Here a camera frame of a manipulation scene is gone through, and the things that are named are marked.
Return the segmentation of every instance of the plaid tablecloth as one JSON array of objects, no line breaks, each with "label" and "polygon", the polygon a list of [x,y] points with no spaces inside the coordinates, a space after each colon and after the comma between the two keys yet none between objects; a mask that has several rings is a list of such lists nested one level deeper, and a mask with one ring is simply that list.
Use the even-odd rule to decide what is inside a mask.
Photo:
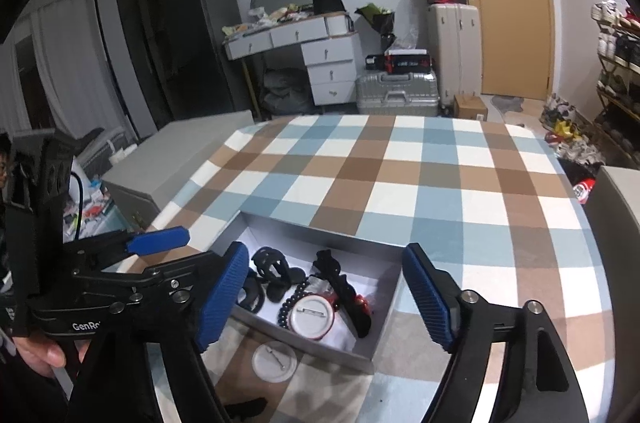
[{"label": "plaid tablecloth", "polygon": [[[303,116],[236,132],[156,218],[206,250],[239,210],[404,246],[489,302],[540,300],[577,371],[592,421],[604,421],[614,370],[609,291],[591,229],[543,140],[517,126],[388,116]],[[294,376],[252,371],[265,337],[229,321],[204,360],[224,403],[265,396],[257,422],[421,421],[449,356],[404,285],[373,376],[299,355]],[[491,412],[504,348],[494,345],[474,421]],[[162,410],[175,414],[156,371]]]}]

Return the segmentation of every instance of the curtain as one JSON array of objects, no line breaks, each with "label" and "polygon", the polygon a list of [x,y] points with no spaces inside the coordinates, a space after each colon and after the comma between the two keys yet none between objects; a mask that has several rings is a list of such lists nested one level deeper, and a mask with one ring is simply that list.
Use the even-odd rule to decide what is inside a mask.
[{"label": "curtain", "polygon": [[36,65],[56,125],[75,138],[129,123],[111,80],[94,0],[57,0],[31,14]]},{"label": "curtain", "polygon": [[7,131],[12,138],[18,130],[30,128],[11,32],[4,44],[0,44],[0,131]]}]

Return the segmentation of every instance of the human hand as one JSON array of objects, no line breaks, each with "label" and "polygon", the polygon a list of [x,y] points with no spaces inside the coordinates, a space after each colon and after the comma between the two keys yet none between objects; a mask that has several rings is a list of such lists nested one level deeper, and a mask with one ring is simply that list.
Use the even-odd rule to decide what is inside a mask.
[{"label": "human hand", "polygon": [[[36,373],[46,377],[53,377],[52,367],[64,367],[66,364],[65,353],[53,340],[42,333],[33,333],[30,337],[15,337],[14,344],[24,363],[29,365]],[[78,358],[84,359],[89,342],[82,342],[78,349]]]}]

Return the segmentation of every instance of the blue gripper pad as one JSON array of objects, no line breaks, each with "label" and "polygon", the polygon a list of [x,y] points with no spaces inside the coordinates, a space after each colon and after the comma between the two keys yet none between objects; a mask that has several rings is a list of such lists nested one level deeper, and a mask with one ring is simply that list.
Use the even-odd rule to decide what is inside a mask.
[{"label": "blue gripper pad", "polygon": [[217,342],[220,338],[249,272],[249,250],[244,244],[233,243],[227,251],[235,251],[235,254],[200,310],[200,329],[195,340],[201,353],[204,353],[209,343]]},{"label": "blue gripper pad", "polygon": [[451,316],[447,304],[438,292],[436,284],[415,254],[417,245],[409,245],[402,252],[402,274],[418,306],[422,321],[431,340],[449,352],[455,336],[451,327]]},{"label": "blue gripper pad", "polygon": [[141,233],[129,241],[127,251],[136,255],[152,255],[186,246],[190,238],[189,230],[182,226],[150,231],[149,233]]}]

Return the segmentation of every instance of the white desk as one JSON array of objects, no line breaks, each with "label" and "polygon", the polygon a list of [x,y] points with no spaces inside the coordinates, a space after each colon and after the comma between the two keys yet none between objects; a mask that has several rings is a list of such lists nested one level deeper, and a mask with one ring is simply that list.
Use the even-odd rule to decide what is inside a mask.
[{"label": "white desk", "polygon": [[229,60],[300,44],[316,105],[356,101],[355,82],[364,70],[360,37],[345,13],[328,13],[234,38],[225,43]]}]

